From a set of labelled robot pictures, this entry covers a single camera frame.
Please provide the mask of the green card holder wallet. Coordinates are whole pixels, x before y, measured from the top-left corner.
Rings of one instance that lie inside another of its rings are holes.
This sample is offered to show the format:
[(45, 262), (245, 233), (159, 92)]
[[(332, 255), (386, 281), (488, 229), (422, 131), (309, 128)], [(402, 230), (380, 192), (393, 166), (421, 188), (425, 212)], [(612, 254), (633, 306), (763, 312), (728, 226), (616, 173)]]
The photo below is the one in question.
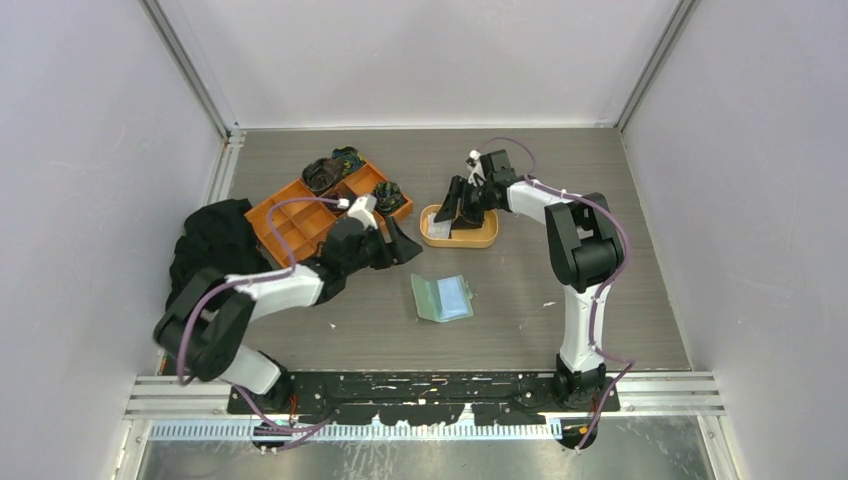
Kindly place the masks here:
[(417, 317), (434, 323), (447, 323), (474, 315), (473, 294), (462, 275), (438, 280), (410, 275)]

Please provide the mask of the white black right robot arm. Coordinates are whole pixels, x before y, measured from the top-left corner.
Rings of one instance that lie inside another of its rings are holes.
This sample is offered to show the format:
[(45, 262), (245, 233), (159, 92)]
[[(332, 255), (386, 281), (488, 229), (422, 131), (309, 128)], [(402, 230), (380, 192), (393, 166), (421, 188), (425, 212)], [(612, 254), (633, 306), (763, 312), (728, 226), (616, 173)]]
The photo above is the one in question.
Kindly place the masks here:
[(477, 230), (486, 213), (503, 210), (545, 227), (550, 265), (566, 297), (553, 392), (562, 407), (580, 410), (605, 387), (600, 339), (608, 289), (626, 260), (620, 225), (602, 194), (571, 194), (519, 176), (505, 150), (473, 150), (466, 164), (468, 175), (451, 179), (430, 221), (449, 225), (452, 233)]

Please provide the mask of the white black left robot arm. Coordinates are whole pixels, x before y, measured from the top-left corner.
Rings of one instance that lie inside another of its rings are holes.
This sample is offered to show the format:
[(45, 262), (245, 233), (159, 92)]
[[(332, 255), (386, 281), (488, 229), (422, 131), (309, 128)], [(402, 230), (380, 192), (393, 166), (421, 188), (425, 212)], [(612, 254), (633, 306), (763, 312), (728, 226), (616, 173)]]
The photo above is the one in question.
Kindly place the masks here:
[(251, 392), (265, 411), (277, 413), (290, 403), (292, 388), (281, 365), (244, 346), (249, 324), (272, 313), (325, 303), (354, 273), (402, 265), (422, 251), (393, 219), (380, 229), (344, 217), (315, 254), (288, 269), (251, 275), (199, 271), (166, 310), (153, 339), (174, 356), (180, 379), (230, 383)]

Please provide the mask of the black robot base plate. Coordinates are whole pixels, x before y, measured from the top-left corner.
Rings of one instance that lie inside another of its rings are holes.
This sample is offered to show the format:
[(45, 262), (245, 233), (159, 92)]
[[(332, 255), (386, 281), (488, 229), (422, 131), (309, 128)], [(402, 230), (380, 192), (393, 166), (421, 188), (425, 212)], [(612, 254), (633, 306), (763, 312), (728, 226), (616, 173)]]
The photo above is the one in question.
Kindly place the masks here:
[(541, 425), (549, 414), (592, 417), (620, 407), (606, 385), (569, 391), (563, 374), (530, 372), (344, 372), (300, 371), (284, 375), (266, 395), (232, 389), (230, 414), (294, 414), (339, 425), (452, 425), (464, 411), (477, 426)]

